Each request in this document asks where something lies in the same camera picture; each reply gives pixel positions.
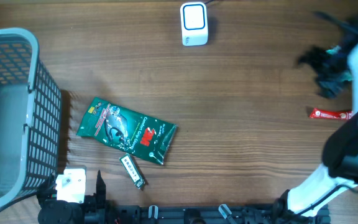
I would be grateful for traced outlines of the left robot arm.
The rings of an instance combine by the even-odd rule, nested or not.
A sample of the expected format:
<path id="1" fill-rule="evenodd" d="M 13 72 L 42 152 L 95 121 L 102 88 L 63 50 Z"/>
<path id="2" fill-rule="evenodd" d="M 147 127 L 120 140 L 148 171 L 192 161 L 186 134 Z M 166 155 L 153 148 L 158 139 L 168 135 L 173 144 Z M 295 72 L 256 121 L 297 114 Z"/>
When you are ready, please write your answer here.
<path id="1" fill-rule="evenodd" d="M 62 174 L 51 178 L 54 180 L 45 181 L 37 194 L 40 224 L 111 223 L 106 184 L 100 172 L 93 195 L 85 194 L 86 167 L 66 167 Z"/>

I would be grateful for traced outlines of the green 3M gloves package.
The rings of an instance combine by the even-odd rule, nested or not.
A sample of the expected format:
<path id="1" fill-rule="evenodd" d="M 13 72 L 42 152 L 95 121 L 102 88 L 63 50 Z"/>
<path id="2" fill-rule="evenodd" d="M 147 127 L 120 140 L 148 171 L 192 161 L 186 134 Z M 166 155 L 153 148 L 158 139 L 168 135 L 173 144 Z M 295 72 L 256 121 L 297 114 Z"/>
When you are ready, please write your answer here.
<path id="1" fill-rule="evenodd" d="M 176 124 L 96 97 L 86 110 L 76 134 L 162 165 L 176 130 Z"/>

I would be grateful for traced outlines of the green white candy bar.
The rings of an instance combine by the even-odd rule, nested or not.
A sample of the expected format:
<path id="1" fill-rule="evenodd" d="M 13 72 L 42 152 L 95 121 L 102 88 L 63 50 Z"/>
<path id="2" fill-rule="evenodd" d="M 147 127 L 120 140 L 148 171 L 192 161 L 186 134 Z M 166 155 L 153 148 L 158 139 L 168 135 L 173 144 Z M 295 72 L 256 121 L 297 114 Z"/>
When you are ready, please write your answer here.
<path id="1" fill-rule="evenodd" d="M 139 172 L 135 162 L 133 161 L 130 154 L 126 154 L 122 156 L 120 159 L 121 164 L 125 168 L 126 172 L 129 174 L 131 180 L 133 181 L 134 185 L 139 189 L 142 190 L 145 185 L 145 179 Z"/>

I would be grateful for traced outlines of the teal wet wipes pack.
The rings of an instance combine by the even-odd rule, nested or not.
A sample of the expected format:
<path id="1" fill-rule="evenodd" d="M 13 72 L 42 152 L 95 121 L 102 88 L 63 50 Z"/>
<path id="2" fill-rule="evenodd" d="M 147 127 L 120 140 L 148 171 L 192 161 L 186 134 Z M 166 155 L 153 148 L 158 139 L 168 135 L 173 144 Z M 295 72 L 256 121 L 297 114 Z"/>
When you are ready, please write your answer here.
<path id="1" fill-rule="evenodd" d="M 334 55 L 335 53 L 338 53 L 341 50 L 341 47 L 339 45 L 328 49 L 326 53 L 329 55 Z M 344 70 L 339 74 L 339 80 L 342 82 L 351 82 L 352 81 L 352 74 L 349 70 Z"/>

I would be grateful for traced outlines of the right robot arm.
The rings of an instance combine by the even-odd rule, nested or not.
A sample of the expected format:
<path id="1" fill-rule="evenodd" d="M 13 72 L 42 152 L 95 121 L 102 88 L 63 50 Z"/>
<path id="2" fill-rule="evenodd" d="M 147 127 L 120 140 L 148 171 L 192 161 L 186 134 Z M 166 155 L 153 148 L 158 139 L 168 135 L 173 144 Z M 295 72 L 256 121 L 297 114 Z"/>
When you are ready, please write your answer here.
<path id="1" fill-rule="evenodd" d="M 331 50 L 313 47 L 298 59 L 316 72 L 321 95 L 333 98 L 352 87 L 352 116 L 326 141 L 322 163 L 299 186 L 286 190 L 272 205 L 272 223 L 308 223 L 339 194 L 358 194 L 358 15 L 340 21 L 321 11 L 314 14 L 343 31 Z"/>

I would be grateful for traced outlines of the red snack stick pack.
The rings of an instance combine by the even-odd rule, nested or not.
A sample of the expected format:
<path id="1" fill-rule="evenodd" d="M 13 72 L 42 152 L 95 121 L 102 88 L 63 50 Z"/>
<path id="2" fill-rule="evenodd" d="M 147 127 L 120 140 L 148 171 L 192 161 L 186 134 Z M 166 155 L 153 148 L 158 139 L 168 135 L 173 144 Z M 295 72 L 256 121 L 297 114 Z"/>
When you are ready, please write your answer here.
<path id="1" fill-rule="evenodd" d="M 314 108 L 309 115 L 312 119 L 334 119 L 334 120 L 349 120 L 352 118 L 351 110 L 344 111 L 327 111 Z"/>

